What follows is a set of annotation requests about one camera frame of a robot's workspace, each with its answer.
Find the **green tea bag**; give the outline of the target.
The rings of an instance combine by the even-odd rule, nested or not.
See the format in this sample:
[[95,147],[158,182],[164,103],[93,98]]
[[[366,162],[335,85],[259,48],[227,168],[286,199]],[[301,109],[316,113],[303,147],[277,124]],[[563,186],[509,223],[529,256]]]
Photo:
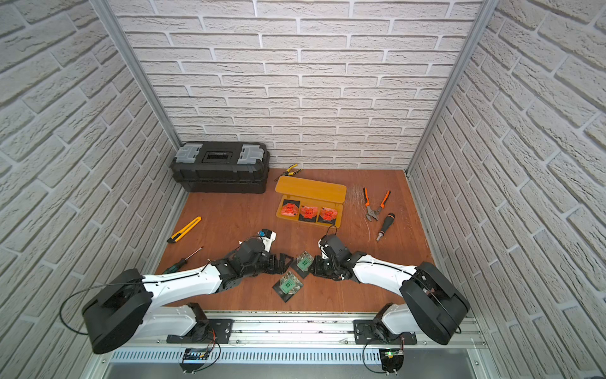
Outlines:
[[305,279],[306,276],[309,275],[309,269],[312,266],[313,261],[314,257],[307,251],[304,251],[302,254],[295,257],[291,268],[301,277],[301,279]]
[[288,271],[273,285],[272,288],[279,298],[281,298],[284,303],[287,303],[303,288],[303,283],[295,276],[295,274]]

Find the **green tea bag front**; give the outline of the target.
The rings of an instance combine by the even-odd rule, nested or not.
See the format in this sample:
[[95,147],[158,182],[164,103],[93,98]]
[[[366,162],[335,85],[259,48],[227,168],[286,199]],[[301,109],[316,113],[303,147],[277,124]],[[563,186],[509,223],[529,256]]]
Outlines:
[[281,298],[284,303],[287,303],[303,288],[303,283],[295,276],[295,274],[288,271],[273,285],[272,288],[279,298]]

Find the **red tea bag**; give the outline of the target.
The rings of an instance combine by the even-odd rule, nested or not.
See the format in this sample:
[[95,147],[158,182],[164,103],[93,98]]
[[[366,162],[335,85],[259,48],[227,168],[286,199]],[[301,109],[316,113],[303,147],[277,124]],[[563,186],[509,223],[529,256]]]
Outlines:
[[279,215],[289,219],[297,219],[299,215],[300,201],[285,199],[279,210]]
[[309,223],[316,223],[318,216],[318,208],[302,205],[299,208],[299,220]]
[[334,208],[323,207],[318,215],[318,223],[335,225],[339,212]]

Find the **red tea bag front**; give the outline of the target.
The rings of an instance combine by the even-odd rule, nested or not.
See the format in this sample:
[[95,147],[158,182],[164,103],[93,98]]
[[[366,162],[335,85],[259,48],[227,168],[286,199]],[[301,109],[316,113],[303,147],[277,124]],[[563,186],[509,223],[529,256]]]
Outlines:
[[318,216],[318,208],[302,205],[299,208],[299,220],[309,223],[316,223]]

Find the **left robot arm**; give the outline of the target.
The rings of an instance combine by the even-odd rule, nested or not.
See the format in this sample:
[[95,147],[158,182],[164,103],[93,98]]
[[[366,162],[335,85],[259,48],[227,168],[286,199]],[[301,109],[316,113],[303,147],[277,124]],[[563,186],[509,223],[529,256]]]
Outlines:
[[249,238],[226,257],[180,273],[144,276],[135,268],[124,271],[82,309],[92,351],[101,355],[126,344],[167,304],[225,292],[248,277],[285,274],[294,258],[272,254],[275,239],[275,233]]

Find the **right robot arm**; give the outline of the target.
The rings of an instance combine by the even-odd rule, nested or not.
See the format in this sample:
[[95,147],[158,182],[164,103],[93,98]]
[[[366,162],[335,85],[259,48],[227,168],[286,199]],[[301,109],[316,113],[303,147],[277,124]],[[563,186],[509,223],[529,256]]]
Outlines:
[[373,285],[402,297],[403,304],[389,303],[374,317],[373,340],[390,343],[403,333],[424,333],[447,345],[460,332],[470,303],[434,264],[397,265],[352,253],[337,235],[325,235],[318,245],[321,255],[309,268],[314,276]]

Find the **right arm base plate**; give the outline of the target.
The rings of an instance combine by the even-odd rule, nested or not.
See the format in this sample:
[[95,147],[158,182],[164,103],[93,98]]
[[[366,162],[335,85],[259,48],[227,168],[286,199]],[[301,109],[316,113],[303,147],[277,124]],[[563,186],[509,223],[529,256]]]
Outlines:
[[354,320],[353,336],[355,344],[403,344],[416,345],[416,333],[405,332],[399,335],[389,332],[385,327],[377,325],[374,320]]

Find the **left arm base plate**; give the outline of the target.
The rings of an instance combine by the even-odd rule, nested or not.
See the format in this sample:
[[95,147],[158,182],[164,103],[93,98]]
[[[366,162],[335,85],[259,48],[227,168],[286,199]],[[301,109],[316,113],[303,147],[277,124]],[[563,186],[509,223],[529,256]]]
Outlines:
[[228,344],[232,332],[233,319],[210,319],[197,322],[184,336],[168,335],[168,344],[205,344],[213,340],[219,344]]

